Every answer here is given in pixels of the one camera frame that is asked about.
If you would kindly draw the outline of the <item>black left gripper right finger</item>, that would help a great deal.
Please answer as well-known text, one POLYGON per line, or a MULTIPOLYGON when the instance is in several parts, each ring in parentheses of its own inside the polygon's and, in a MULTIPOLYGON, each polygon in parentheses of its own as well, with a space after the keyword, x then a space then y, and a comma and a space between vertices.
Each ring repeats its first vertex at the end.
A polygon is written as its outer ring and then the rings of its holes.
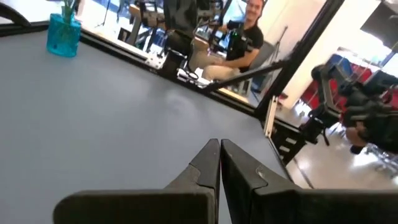
POLYGON ((229 139, 221 171, 232 224, 398 224, 398 190, 302 189, 229 139))

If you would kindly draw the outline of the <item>black floor equipment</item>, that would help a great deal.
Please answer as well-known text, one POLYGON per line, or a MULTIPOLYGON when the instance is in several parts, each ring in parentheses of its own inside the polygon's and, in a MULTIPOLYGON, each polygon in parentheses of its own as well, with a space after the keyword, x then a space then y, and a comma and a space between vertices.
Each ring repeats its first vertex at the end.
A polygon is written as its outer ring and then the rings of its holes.
POLYGON ((339 65, 319 65, 312 70, 318 104, 299 127, 309 140, 325 135, 339 122, 358 154, 367 144, 398 154, 398 78, 378 70, 365 81, 339 65))

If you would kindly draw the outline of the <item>blue cut glass vase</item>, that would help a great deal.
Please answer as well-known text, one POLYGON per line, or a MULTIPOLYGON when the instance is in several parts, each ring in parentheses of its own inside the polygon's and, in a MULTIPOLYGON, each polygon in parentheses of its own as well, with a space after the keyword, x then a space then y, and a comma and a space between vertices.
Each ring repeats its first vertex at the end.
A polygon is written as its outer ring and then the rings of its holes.
POLYGON ((61 9, 61 13, 50 15, 46 47, 55 55, 72 58, 77 55, 81 22, 75 19, 74 10, 61 9))

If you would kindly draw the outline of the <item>small black grey device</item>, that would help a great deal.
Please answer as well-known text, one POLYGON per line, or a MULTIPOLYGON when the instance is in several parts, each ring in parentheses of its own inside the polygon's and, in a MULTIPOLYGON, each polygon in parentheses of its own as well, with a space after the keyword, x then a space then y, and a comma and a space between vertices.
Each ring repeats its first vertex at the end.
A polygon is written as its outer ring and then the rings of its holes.
POLYGON ((204 88, 208 84, 198 74, 192 72, 188 68, 179 68, 177 70, 177 78, 188 84, 193 84, 201 88, 204 88))

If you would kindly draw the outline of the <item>red cabinet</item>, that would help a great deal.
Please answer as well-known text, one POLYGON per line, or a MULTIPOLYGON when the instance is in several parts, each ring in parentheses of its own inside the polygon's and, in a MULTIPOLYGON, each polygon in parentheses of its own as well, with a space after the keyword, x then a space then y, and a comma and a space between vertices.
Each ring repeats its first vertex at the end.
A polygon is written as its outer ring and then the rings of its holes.
MULTIPOLYGON (((365 83, 366 80, 373 74, 369 65, 365 66, 364 61, 358 60, 356 57, 344 57, 340 54, 333 54, 326 62, 327 65, 339 65, 341 68, 360 83, 365 83)), ((305 102, 311 109, 315 109, 319 105, 318 85, 315 80, 311 82, 308 88, 301 96, 301 100, 305 102)))

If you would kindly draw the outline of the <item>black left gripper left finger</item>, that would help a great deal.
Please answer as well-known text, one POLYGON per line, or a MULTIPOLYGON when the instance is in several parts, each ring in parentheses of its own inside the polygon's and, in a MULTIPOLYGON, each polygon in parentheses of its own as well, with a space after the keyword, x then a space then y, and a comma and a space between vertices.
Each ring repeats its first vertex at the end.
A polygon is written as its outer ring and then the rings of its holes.
POLYGON ((210 139, 166 187, 76 192, 56 204, 53 224, 218 224, 220 158, 210 139))

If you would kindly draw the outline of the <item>grey blue table mat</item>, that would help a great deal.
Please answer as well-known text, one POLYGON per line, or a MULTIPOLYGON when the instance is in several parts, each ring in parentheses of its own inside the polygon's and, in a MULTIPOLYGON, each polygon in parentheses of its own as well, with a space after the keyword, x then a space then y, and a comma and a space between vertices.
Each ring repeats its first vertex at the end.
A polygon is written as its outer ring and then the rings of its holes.
POLYGON ((81 190, 159 189, 211 138, 230 139, 282 177, 260 122, 80 44, 0 38, 0 224, 52 224, 81 190))

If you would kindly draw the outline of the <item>person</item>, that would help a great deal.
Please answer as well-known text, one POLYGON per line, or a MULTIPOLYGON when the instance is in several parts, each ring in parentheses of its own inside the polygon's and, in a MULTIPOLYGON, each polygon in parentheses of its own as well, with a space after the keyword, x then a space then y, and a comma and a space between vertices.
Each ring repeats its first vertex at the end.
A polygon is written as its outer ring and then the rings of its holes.
POLYGON ((248 0, 243 21, 243 36, 252 44, 252 50, 245 51, 242 47, 228 52, 226 58, 211 55, 208 44, 193 40, 193 52, 188 61, 191 71, 200 68, 203 70, 201 77, 209 80, 225 80, 249 70, 254 59, 264 43, 264 36, 257 22, 262 16, 265 0, 248 0))

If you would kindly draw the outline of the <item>dark wall screen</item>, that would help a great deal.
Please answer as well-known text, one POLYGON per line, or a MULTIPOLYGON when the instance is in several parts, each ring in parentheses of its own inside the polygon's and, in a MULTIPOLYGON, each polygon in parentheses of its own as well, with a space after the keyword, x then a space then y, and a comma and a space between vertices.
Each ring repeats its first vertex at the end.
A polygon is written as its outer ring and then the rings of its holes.
POLYGON ((360 29, 393 49, 398 43, 398 0, 382 0, 360 29))

